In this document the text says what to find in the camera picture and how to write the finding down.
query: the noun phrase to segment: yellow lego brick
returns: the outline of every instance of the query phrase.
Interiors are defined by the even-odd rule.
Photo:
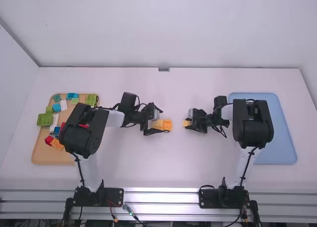
[[[55,149],[57,150],[62,150],[64,149],[64,145],[60,144],[59,143],[59,140],[54,138],[52,141],[51,141],[51,145],[54,146]]]
[[[152,128],[158,129],[161,131],[172,131],[172,121],[171,120],[157,120],[152,122]]]
[[[192,121],[186,121],[186,120],[184,120],[183,121],[183,127],[187,127],[187,126],[190,126],[190,125],[192,125]]]

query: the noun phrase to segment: blue lego brick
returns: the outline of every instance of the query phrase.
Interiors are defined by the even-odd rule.
[[[55,128],[54,128],[54,133],[57,133],[57,134],[58,134],[59,131],[60,131],[60,127],[55,127]]]
[[[60,112],[61,111],[60,104],[59,103],[53,104],[53,110],[54,112]]]
[[[69,92],[66,96],[66,100],[71,100],[72,98],[79,98],[79,94],[74,92]]]
[[[55,95],[53,96],[53,100],[54,100],[54,102],[59,102],[59,101],[61,101],[61,98],[60,98],[59,94],[55,94]]]

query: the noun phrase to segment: white backdrop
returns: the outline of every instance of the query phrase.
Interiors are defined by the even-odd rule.
[[[317,0],[0,0],[42,66],[299,67],[317,104]]]
[[[39,67],[0,25],[0,166]]]

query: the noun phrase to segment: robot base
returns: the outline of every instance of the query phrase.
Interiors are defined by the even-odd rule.
[[[219,189],[203,189],[199,192],[199,207],[202,209],[240,209],[241,206],[250,203],[249,193],[244,190],[242,192],[244,200],[239,200],[225,197],[222,201],[219,197]]]
[[[199,207],[202,209],[241,209],[250,205],[249,193],[243,186],[228,189],[225,178],[221,185],[215,189],[212,185],[204,185],[199,189]]]
[[[121,207],[124,190],[122,188],[104,187],[104,181],[96,192],[90,192],[86,187],[77,187],[72,206]]]

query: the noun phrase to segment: blue mat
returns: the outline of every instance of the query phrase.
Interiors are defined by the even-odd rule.
[[[255,163],[296,163],[296,151],[278,97],[273,93],[233,92],[229,95],[229,102],[232,102],[235,98],[266,100],[268,104],[274,127],[274,137],[270,143],[266,144]]]

